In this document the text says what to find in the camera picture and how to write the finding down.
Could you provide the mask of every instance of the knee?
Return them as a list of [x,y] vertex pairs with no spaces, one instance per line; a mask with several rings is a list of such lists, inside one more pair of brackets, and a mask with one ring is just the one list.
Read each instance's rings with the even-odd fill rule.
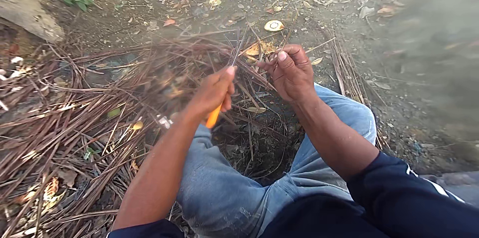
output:
[[351,106],[352,123],[350,126],[365,137],[370,143],[375,144],[376,121],[374,114],[367,106],[355,102]]

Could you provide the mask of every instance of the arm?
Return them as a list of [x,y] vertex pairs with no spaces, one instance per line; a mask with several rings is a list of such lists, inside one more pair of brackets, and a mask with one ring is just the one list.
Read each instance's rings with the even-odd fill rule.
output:
[[176,199],[185,158],[198,125],[220,104],[222,111],[231,108],[234,72],[233,67],[225,68],[202,82],[177,122],[141,165],[126,191],[113,230],[151,223],[166,216]]
[[313,69],[300,45],[286,45],[269,63],[258,63],[273,78],[280,96],[291,103],[324,162],[344,180],[365,169],[379,150],[344,124],[314,90]]

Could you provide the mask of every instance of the blue jeans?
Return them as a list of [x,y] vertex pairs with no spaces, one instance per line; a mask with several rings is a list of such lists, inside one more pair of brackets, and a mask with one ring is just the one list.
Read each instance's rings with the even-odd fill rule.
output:
[[[315,84],[316,93],[336,115],[374,144],[376,128],[368,107]],[[291,169],[263,187],[231,167],[200,125],[183,168],[177,201],[183,218],[200,237],[255,238],[287,204],[327,193],[352,201],[346,182],[324,163],[306,135]]]

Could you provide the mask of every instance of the dirt ground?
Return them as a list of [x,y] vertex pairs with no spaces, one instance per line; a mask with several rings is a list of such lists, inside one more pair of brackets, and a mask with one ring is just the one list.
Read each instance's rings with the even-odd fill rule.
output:
[[[377,92],[368,99],[390,146],[384,152],[403,158],[420,174],[440,174],[479,169],[477,1],[95,0],[87,12],[59,0],[42,3],[64,28],[66,49],[75,55],[179,34],[244,29],[247,23],[276,47],[286,37],[308,49],[324,42],[315,27],[334,29]],[[263,29],[273,19],[284,23],[283,33]],[[163,27],[167,20],[175,23]],[[225,36],[218,40],[236,45],[233,31]],[[315,82],[339,91],[325,47],[308,54],[312,61],[323,58],[314,66]],[[95,74],[87,78],[92,84],[108,81]],[[247,122],[237,128],[223,123],[214,129],[213,143],[234,168],[267,185],[288,171],[304,130],[273,92],[258,96],[271,111],[249,114],[251,119],[285,138],[266,138],[267,131]]]

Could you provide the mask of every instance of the left hand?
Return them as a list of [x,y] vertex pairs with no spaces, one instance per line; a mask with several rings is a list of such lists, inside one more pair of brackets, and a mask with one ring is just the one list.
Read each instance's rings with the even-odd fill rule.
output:
[[207,117],[220,104],[221,111],[231,109],[231,94],[235,93],[233,79],[236,67],[226,67],[207,76],[188,104],[188,109],[198,115],[200,119]]

